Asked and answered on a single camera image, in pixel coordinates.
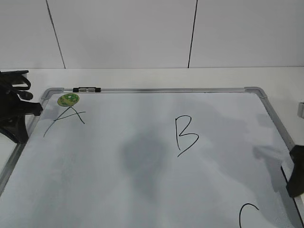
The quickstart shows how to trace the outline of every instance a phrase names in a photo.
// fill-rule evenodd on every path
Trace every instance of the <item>black marker writing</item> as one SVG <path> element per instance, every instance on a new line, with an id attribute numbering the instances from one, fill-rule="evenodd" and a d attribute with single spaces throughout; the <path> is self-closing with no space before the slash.
<path id="1" fill-rule="evenodd" d="M 180 134 L 178 134 L 178 132 L 177 132 L 177 120 L 178 120 L 179 118 L 181 118 L 181 117 L 188 117 L 188 118 L 190 118 L 190 119 L 189 119 L 189 122 L 188 122 L 187 126 L 181 131 Z M 179 157 L 179 156 L 180 156 L 182 153 L 184 153 L 186 150 L 190 149 L 190 147 L 193 146 L 194 143 L 196 143 L 197 140 L 199 139 L 199 135 L 198 135 L 198 134 L 195 134 L 195 133 L 185 133 L 185 134 L 183 134 L 184 131 L 187 129 L 187 127 L 190 125 L 191 120 L 192 120 L 192 118 L 191 118 L 191 116 L 189 116 L 189 115 L 181 115 L 181 116 L 179 116 L 179 117 L 177 117 L 177 118 L 175 119 L 176 143 L 177 143 L 177 147 L 179 148 L 179 150 L 181 150 L 180 145 L 179 145 L 179 137 L 183 137 L 183 136 L 185 136 L 185 135 L 195 135 L 195 136 L 197 137 L 196 140 L 195 140 L 189 147 L 187 147 L 185 150 L 183 150 L 177 157 Z"/>
<path id="2" fill-rule="evenodd" d="M 239 211 L 239 216 L 238 216 L 238 223 L 239 223 L 239 228 L 242 228 L 242 225 L 241 225 L 241 214 L 242 214 L 242 210 L 245 206 L 252 206 L 254 208 L 256 208 L 257 210 L 260 210 L 259 208 L 257 208 L 255 205 L 251 204 L 251 203 L 245 203 L 242 207 L 241 207 L 241 210 Z"/>

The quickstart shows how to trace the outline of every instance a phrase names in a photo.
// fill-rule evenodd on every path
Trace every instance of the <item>white wall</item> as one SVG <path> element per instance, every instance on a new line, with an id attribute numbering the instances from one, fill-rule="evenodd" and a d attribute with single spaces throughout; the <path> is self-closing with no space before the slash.
<path id="1" fill-rule="evenodd" d="M 67 68 L 187 67 L 196 0 L 48 0 Z"/>
<path id="2" fill-rule="evenodd" d="M 199 0 L 190 66 L 304 66 L 304 0 Z"/>
<path id="3" fill-rule="evenodd" d="M 196 0 L 48 0 L 67 68 L 186 68 Z M 63 68 L 45 0 L 0 1 L 0 68 Z M 199 0 L 190 67 L 304 66 L 304 0 Z"/>
<path id="4" fill-rule="evenodd" d="M 43 0 L 0 0 L 0 68 L 62 68 Z"/>

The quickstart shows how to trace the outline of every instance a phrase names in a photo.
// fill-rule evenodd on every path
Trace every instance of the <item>black object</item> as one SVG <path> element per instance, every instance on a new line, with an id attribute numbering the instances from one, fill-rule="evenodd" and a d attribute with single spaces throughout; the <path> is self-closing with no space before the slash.
<path id="1" fill-rule="evenodd" d="M 101 88 L 97 87 L 78 87 L 78 88 L 73 88 L 73 93 L 78 93 L 78 92 L 95 92 L 95 93 L 100 93 Z"/>
<path id="2" fill-rule="evenodd" d="M 290 157 L 294 162 L 294 170 L 286 188 L 289 196 L 294 198 L 304 193 L 304 146 L 294 146 Z"/>
<path id="3" fill-rule="evenodd" d="M 24 77 L 28 72 L 28 70 L 0 72 L 0 133 L 15 143 L 26 143 L 29 139 L 25 115 L 38 116 L 42 112 L 40 103 L 21 101 L 21 99 L 33 99 L 33 94 L 25 91 L 31 86 Z M 18 84 L 26 84 L 26 86 L 13 87 Z"/>

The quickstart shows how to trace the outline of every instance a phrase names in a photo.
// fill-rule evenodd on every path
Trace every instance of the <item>round magnet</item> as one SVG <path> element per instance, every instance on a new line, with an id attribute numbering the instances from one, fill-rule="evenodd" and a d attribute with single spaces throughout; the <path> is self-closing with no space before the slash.
<path id="1" fill-rule="evenodd" d="M 64 94 L 58 98 L 58 105 L 62 107 L 70 107 L 75 105 L 79 101 L 79 96 L 77 94 Z"/>

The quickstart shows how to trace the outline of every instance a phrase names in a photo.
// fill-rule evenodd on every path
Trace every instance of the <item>whiteboard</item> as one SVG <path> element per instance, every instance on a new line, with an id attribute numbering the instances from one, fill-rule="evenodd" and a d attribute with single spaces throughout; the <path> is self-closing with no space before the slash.
<path id="1" fill-rule="evenodd" d="M 43 137 L 61 95 L 0 197 L 0 227 L 237 228 L 246 203 L 259 210 L 243 208 L 244 228 L 302 227 L 288 149 L 256 94 L 80 93 L 85 124 L 73 115 Z"/>

